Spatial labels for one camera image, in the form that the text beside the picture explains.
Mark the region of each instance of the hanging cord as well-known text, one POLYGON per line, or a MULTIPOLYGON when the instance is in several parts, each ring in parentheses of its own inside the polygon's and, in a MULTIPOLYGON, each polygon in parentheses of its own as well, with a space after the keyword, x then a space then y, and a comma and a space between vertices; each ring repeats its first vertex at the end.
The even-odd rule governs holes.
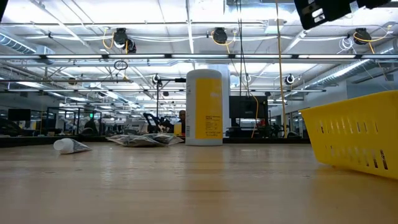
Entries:
POLYGON ((286 132, 286 114, 285 114, 285 95, 284 95, 284 87, 282 84, 282 47, 280 45, 280 29, 279 29, 279 7, 278 0, 275 0, 276 3, 276 17, 277 17, 277 29, 278 29, 278 51, 279 51, 279 85, 280 85, 280 95, 282 96, 282 112, 283 112, 283 121, 284 121, 284 138, 287 138, 286 132))
MULTIPOLYGON (((375 54, 375 51, 374 51, 373 46, 372 46, 372 43, 369 42, 368 44, 369 44, 369 47, 370 47, 372 53, 375 54)), ((379 62, 377 62, 377 64, 379 65, 379 68, 380 68, 381 71, 383 72, 384 78, 385 78, 386 81, 388 82, 387 75, 386 75, 386 73, 384 72, 384 69, 381 67, 381 65, 380 65, 379 62)), ((391 83, 390 83, 390 87, 391 87, 391 90, 394 90, 394 89, 395 89, 394 86, 393 86, 393 84, 391 84, 391 83)))
MULTIPOLYGON (((238 69, 236 69, 235 63, 234 63, 234 61, 233 61, 232 59, 231 59, 231 62, 232 62, 232 66, 233 66, 234 69, 235 69, 235 72, 238 73, 238 69)), ((240 80, 240 82, 239 82, 239 85, 240 85, 240 86, 241 86, 241 84, 243 84, 243 86, 245 87, 245 89, 248 89, 248 87, 244 84, 244 82, 242 82, 242 80, 240 80)), ((254 123, 253 132, 251 133, 251 138, 253 138, 253 136, 254 136, 254 130, 255 130, 256 126, 257 126, 257 119, 258 119, 258 114, 259 114, 259 101, 257 100, 257 98, 256 98, 252 93, 250 93, 250 95, 253 96, 253 98, 255 99, 255 101, 256 101, 256 103, 257 103, 256 121, 255 121, 255 123, 254 123)))
POLYGON ((107 31, 107 30, 108 30, 108 29, 105 29, 105 32, 104 32, 104 39, 102 40, 102 44, 103 44, 104 47, 106 47, 107 49, 111 49, 111 48, 113 47, 114 32, 112 33, 111 46, 108 47, 108 46, 105 44, 105 35, 106 35, 106 31, 107 31))

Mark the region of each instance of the ceiling light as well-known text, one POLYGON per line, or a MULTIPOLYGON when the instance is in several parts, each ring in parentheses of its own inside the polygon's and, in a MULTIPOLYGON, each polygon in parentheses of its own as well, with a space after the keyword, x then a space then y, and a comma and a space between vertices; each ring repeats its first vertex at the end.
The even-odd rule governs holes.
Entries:
POLYGON ((164 58, 163 54, 123 54, 110 55, 109 58, 164 58))
POLYGON ((219 55, 219 54, 173 54, 172 58, 228 58, 228 55, 219 55))
MULTIPOLYGON (((292 55, 281 55, 281 58, 291 58, 292 55)), ((258 55, 258 54, 245 54, 244 58, 279 58, 279 55, 277 54, 264 54, 264 55, 258 55)))
POLYGON ((383 55, 363 55, 362 56, 362 58, 365 58, 365 59, 374 59, 374 58, 377 58, 377 59, 384 59, 384 58, 393 58, 393 59, 396 59, 396 58, 398 58, 398 55, 389 55, 389 54, 383 54, 383 55))
POLYGON ((0 59, 40 59, 39 55, 0 55, 0 59))
POLYGON ((48 59, 96 59, 102 55, 48 55, 48 59))
POLYGON ((41 84, 33 83, 33 82, 17 82, 18 84, 29 86, 33 88, 43 88, 44 86, 41 84))
POLYGON ((69 91, 74 91, 74 90, 43 90, 43 91, 49 91, 49 92, 69 92, 69 91))
POLYGON ((77 90, 77 91, 84 91, 84 92, 99 92, 99 91, 104 91, 107 92, 108 90, 77 90))
POLYGON ((53 96, 57 96, 57 97, 65 97, 65 96, 62 96, 61 94, 58 94, 58 93, 50 93, 51 95, 53 95, 53 96))
POLYGON ((80 97, 69 97, 69 99, 76 101, 88 101, 86 98, 80 98, 80 97))
POLYGON ((40 91, 40 90, 34 90, 34 89, 26 89, 26 90, 23 90, 23 89, 19 89, 19 90, 6 90, 6 91, 14 91, 14 92, 38 92, 38 91, 40 91))
POLYGON ((356 55, 299 55, 299 58, 318 58, 318 59, 334 59, 334 58, 355 58, 356 55))

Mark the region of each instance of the white bottle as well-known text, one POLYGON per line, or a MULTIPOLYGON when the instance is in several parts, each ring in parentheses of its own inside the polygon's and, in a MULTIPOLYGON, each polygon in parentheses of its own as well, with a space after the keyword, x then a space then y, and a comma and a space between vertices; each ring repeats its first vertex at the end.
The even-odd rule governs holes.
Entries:
POLYGON ((223 144, 223 95, 221 73, 198 69, 187 74, 187 120, 185 144, 223 144))

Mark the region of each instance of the computer screen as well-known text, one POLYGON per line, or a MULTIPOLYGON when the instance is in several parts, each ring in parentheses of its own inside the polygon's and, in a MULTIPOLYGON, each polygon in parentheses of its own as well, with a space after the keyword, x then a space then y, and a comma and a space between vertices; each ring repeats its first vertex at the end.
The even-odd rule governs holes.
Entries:
MULTIPOLYGON (((256 96, 259 102, 257 118, 268 117, 268 97, 256 96)), ((229 96, 230 118, 256 118, 257 102, 252 96, 229 96)))
POLYGON ((30 121, 30 109, 8 109, 8 120, 30 121))

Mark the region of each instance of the table surface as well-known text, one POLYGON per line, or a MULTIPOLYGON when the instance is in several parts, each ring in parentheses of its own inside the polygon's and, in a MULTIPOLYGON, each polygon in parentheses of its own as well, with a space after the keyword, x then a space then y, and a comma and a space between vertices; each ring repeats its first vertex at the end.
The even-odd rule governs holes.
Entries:
POLYGON ((1 223, 398 223, 398 181, 310 145, 0 149, 1 223))

